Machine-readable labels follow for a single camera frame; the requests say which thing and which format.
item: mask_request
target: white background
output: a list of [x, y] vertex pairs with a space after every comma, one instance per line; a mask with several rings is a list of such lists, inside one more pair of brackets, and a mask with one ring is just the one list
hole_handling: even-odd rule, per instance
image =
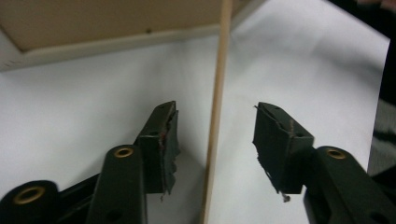
[[[0, 74], [0, 195], [37, 179], [60, 190], [131, 144], [176, 100], [177, 183], [148, 196], [149, 223], [198, 223], [218, 38], [210, 36]], [[278, 105], [366, 168], [388, 40], [320, 0], [273, 0], [232, 32], [210, 223], [307, 223], [283, 203], [251, 144], [259, 101]]]

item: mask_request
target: wooden stick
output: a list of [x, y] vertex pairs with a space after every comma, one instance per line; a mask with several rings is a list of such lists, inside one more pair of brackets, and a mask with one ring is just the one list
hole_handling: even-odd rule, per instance
[[221, 114], [222, 93], [224, 86], [225, 64], [227, 60], [228, 38], [230, 33], [231, 16], [233, 13], [233, 0], [223, 0], [220, 15], [220, 34], [218, 58], [213, 90], [212, 115], [210, 120], [209, 142], [207, 146], [204, 198], [201, 211], [201, 223], [207, 224], [209, 220], [210, 202], [215, 175], [216, 156], [219, 140], [219, 124]]

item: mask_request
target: brass ring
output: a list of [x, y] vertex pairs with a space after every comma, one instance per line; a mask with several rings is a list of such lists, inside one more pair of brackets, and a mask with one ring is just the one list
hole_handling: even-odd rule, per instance
[[326, 150], [327, 154], [337, 160], [343, 160], [345, 159], [347, 156], [346, 154], [344, 154], [343, 152], [341, 152], [340, 150], [334, 149], [334, 148], [328, 148]]
[[14, 198], [15, 204], [26, 204], [40, 198], [46, 190], [40, 186], [34, 186], [19, 192]]
[[114, 152], [114, 156], [117, 158], [125, 158], [125, 157], [129, 157], [134, 153], [134, 150], [132, 148], [129, 147], [122, 147], [117, 149], [116, 152]]

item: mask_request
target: wooden dowel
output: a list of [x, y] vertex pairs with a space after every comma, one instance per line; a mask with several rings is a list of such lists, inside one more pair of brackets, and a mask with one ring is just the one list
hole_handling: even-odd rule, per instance
[[223, 0], [220, 15], [220, 33], [218, 58], [213, 90], [212, 115], [210, 119], [209, 141], [207, 146], [204, 198], [201, 210], [201, 223], [207, 224], [209, 220], [210, 202], [215, 175], [216, 156], [219, 141], [219, 124], [221, 114], [222, 93], [224, 86], [225, 64], [227, 61], [228, 38], [230, 33], [231, 16], [233, 13], [233, 0]]

